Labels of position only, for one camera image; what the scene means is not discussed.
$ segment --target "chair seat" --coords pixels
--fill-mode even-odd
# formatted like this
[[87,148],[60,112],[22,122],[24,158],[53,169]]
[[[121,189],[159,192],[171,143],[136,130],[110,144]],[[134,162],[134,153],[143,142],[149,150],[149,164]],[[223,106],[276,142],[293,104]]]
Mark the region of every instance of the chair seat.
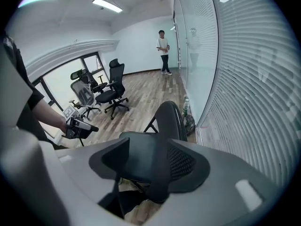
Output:
[[130,138],[129,157],[120,175],[137,182],[151,182],[151,165],[158,133],[122,132],[119,138]]
[[92,90],[93,90],[94,93],[101,92],[106,87],[107,84],[108,83],[106,83],[106,82],[102,83],[98,86],[93,87]]
[[102,94],[98,95],[95,100],[100,103],[107,103],[111,100],[114,100],[117,98],[116,92],[113,90],[107,90],[103,92]]

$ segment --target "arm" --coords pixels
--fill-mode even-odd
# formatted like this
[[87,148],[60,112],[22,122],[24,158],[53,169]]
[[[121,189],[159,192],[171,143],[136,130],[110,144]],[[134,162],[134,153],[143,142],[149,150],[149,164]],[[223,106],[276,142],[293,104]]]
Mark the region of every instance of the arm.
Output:
[[166,50],[166,48],[161,48],[161,47],[157,47],[157,49],[160,49],[160,50],[163,50],[163,51]]
[[158,49],[158,51],[159,51],[159,50],[162,50],[162,51],[164,51],[164,52],[167,52],[167,49],[166,49],[166,48],[162,48],[162,47],[160,46],[159,39],[157,40],[157,46],[156,46],[156,48]]
[[45,100],[40,100],[32,112],[40,122],[59,128],[63,133],[66,133],[67,127],[65,118],[52,109]]
[[29,81],[27,72],[23,63],[23,59],[21,57],[20,50],[16,48],[14,44],[14,51],[16,51],[16,68],[26,82],[26,84],[32,90],[32,95],[28,99],[28,106],[30,107],[34,116],[42,123],[45,123],[49,126],[54,126],[62,130],[62,132],[66,132],[66,121],[63,116],[53,110],[45,100],[43,100],[44,96],[33,86],[33,84]]

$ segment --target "chair backrest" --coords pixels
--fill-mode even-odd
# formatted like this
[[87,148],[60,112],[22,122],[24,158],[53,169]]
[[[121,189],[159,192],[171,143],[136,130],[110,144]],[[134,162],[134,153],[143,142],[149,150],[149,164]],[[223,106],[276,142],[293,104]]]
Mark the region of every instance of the chair backrest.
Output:
[[84,74],[81,78],[81,81],[83,81],[85,84],[89,84],[89,82],[91,83],[92,88],[98,86],[97,81],[94,79],[93,75],[91,72],[88,72],[86,74]]
[[160,105],[155,113],[159,133],[166,139],[187,141],[185,126],[178,106],[173,101]]
[[71,75],[70,75],[70,79],[73,81],[73,80],[76,80],[80,77],[82,77],[84,74],[86,74],[88,72],[88,70],[86,69],[80,69],[80,70],[77,70],[75,72],[73,72]]
[[95,101],[94,94],[90,91],[89,86],[84,82],[77,80],[70,85],[79,100],[80,105],[92,105]]
[[110,62],[109,66],[110,66],[110,83],[112,83],[113,81],[117,82],[114,85],[114,89],[116,90],[118,95],[121,96],[126,91],[126,89],[122,84],[124,64],[118,63],[118,59],[115,58]]

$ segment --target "sneakers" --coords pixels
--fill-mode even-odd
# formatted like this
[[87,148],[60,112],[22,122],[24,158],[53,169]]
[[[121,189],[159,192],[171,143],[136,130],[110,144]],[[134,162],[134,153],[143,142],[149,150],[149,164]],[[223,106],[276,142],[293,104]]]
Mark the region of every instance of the sneakers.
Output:
[[165,72],[165,71],[161,71],[161,74],[173,75],[172,73],[170,73],[170,72]]

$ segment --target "black sleeve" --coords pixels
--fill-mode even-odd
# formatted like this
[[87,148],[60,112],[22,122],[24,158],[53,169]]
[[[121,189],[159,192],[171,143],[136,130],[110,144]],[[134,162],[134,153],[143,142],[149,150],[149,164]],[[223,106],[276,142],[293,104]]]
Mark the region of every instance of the black sleeve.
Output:
[[20,76],[23,78],[25,83],[30,87],[32,90],[32,95],[28,99],[28,105],[31,110],[37,105],[37,103],[44,98],[44,96],[33,86],[33,84],[29,81],[27,72],[25,69],[25,65],[20,53],[20,50],[17,49],[15,43],[14,43],[14,51],[16,55],[16,69],[19,72]]

